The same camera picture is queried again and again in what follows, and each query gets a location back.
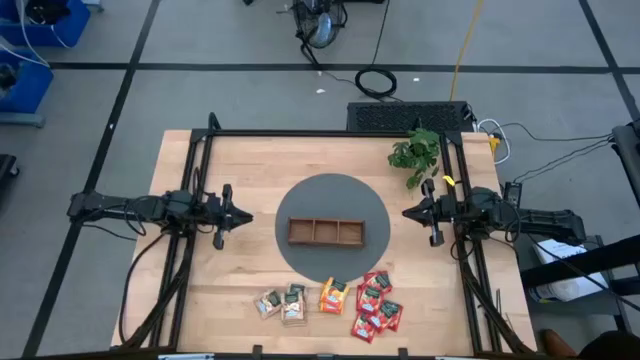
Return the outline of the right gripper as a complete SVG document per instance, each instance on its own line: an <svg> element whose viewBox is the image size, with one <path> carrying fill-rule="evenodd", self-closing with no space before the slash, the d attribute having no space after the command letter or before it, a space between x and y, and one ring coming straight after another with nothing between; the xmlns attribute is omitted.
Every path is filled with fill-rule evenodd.
<svg viewBox="0 0 640 360"><path fill-rule="evenodd" d="M457 198L452 194L441 195L439 198L434 197L435 183L432 179L426 179L422 183L422 193L427 201L427 209L420 204L410 207L402 211L403 217L424 225L422 216L413 216L406 214L425 213L427 214L427 225L431 227L432 234L429 238L432 247L439 247L444 244L444 235L439 228L441 222L453 224L457 213Z"/></svg>

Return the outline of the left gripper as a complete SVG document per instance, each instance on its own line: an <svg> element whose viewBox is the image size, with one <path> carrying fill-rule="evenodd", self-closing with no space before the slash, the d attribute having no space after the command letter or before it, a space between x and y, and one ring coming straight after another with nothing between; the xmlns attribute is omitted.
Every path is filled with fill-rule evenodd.
<svg viewBox="0 0 640 360"><path fill-rule="evenodd" d="M221 196L210 193L207 200L201 204L201 220L200 223L209 225L215 231L213 238L213 246L215 249L224 248L223 233L234 226L242 226L253 221L252 214L244 210L234 208L232 213L234 216L232 221L231 205L232 205L232 187L230 184L224 184Z"/></svg>

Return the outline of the red tea packet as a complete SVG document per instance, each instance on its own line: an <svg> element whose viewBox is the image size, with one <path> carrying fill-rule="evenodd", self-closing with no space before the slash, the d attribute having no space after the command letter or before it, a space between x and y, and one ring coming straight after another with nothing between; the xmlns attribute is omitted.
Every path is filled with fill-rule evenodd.
<svg viewBox="0 0 640 360"><path fill-rule="evenodd" d="M393 286L386 270L366 273L364 275L364 285L374 288L383 294L392 291Z"/></svg>
<svg viewBox="0 0 640 360"><path fill-rule="evenodd" d="M368 321L366 314L358 314L351 328L351 335L363 340L367 343L372 343L375 337L376 330L374 326Z"/></svg>
<svg viewBox="0 0 640 360"><path fill-rule="evenodd" d="M360 313L375 315L383 301L384 293L368 285L360 285L357 292L356 310Z"/></svg>
<svg viewBox="0 0 640 360"><path fill-rule="evenodd" d="M396 302L390 302L389 306L392 309L392 316L389 319L387 328L391 331L397 332L404 307Z"/></svg>
<svg viewBox="0 0 640 360"><path fill-rule="evenodd" d="M369 317L369 321L374 329L381 333L386 329L399 314L401 306L395 302L383 300L378 312Z"/></svg>

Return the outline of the wooden three-compartment tray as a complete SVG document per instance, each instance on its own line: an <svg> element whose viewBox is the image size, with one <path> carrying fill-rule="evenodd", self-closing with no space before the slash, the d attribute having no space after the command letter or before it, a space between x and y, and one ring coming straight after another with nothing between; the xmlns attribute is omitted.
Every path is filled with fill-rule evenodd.
<svg viewBox="0 0 640 360"><path fill-rule="evenodd" d="M287 240L290 245L363 248L365 222L326 218L289 218Z"/></svg>

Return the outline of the potted green plant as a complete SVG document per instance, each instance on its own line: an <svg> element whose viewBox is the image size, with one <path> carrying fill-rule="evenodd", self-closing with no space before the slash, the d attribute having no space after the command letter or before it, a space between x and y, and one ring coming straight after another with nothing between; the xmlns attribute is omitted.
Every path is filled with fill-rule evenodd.
<svg viewBox="0 0 640 360"><path fill-rule="evenodd" d="M393 168L412 171L405 183L406 188L412 190L438 174L440 136L423 128L410 130L408 135L406 141L396 142L392 146L392 153L387 160Z"/></svg>

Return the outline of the round grey placemat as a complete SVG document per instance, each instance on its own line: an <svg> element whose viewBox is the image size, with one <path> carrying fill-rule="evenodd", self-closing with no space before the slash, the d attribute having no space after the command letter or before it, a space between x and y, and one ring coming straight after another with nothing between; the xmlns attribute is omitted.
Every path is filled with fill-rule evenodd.
<svg viewBox="0 0 640 360"><path fill-rule="evenodd" d="M297 246L288 243L290 218L362 220L364 247ZM342 174L321 174L296 184L284 196L276 213L275 236L279 250L293 270L324 282L356 280L373 270L391 238L388 211L380 196L366 183Z"/></svg>

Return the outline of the black perforated computer case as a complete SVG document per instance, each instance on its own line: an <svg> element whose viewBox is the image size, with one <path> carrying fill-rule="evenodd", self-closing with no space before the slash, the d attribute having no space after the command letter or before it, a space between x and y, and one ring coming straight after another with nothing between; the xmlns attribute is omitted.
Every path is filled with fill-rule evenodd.
<svg viewBox="0 0 640 360"><path fill-rule="evenodd" d="M477 121L465 101L351 102L346 129L352 132L407 132L423 128L436 133L472 132Z"/></svg>

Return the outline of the black power adapter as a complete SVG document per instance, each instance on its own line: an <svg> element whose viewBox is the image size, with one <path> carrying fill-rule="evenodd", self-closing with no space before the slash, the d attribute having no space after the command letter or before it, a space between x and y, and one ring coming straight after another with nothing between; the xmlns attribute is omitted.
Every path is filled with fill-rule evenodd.
<svg viewBox="0 0 640 360"><path fill-rule="evenodd" d="M522 196L522 184L517 182L506 182L504 185L503 199L516 208L520 207Z"/></svg>

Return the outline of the white paper bag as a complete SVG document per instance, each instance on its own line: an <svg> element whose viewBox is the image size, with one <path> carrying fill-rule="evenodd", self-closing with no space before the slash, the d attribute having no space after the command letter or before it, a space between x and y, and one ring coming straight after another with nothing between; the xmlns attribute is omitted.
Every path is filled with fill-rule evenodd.
<svg viewBox="0 0 640 360"><path fill-rule="evenodd" d="M534 250L543 265L556 262L558 258L564 259L587 252L583 245L571 246L554 239L540 241L534 246ZM569 302L608 287L601 273L592 273L589 277L591 280L578 277L539 285L529 288L528 293L538 303Z"/></svg>

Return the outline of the black shelf cart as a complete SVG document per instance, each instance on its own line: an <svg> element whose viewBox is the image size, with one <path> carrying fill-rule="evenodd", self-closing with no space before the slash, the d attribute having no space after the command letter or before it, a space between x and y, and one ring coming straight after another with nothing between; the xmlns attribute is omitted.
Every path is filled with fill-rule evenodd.
<svg viewBox="0 0 640 360"><path fill-rule="evenodd" d="M544 264L535 255L540 242L526 234L515 243L523 286L526 290L549 285L556 281L588 277L592 273L604 276L606 289L568 302L539 302L527 297L529 311L536 314L556 315L609 315L616 326L629 332L628 312L640 313L640 305L626 300L640 295L640 234L605 245L599 236L591 236L585 242L584 253L567 257L554 255L552 262Z"/></svg>

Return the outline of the black floor fan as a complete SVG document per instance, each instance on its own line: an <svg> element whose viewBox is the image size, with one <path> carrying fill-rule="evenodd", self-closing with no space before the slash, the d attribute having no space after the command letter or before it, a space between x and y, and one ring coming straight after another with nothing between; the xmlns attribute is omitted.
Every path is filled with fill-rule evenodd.
<svg viewBox="0 0 640 360"><path fill-rule="evenodd" d="M291 10L296 37L314 49L331 45L348 21L343 0L293 0Z"/></svg>

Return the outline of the person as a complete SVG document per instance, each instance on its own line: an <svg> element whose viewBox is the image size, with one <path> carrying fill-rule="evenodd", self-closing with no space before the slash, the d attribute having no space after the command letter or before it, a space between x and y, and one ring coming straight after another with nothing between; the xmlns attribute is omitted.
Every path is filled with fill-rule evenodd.
<svg viewBox="0 0 640 360"><path fill-rule="evenodd" d="M608 331L587 344L582 360L640 360L640 337L622 331Z"/></svg>

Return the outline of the black chair base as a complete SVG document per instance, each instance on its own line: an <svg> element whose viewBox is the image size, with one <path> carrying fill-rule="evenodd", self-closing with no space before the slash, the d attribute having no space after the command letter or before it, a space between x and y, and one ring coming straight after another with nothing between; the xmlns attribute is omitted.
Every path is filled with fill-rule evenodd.
<svg viewBox="0 0 640 360"><path fill-rule="evenodd" d="M10 190L14 179L20 174L17 157L0 154L0 201Z"/></svg>

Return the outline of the blue storage bin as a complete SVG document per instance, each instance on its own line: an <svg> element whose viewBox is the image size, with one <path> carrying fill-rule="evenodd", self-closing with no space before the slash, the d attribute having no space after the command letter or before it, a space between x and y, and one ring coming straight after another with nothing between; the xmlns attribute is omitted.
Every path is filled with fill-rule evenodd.
<svg viewBox="0 0 640 360"><path fill-rule="evenodd" d="M0 0L0 36L15 46L72 48L89 18L81 0Z"/></svg>
<svg viewBox="0 0 640 360"><path fill-rule="evenodd" d="M52 80L32 52L0 49L0 112L35 113Z"/></svg>

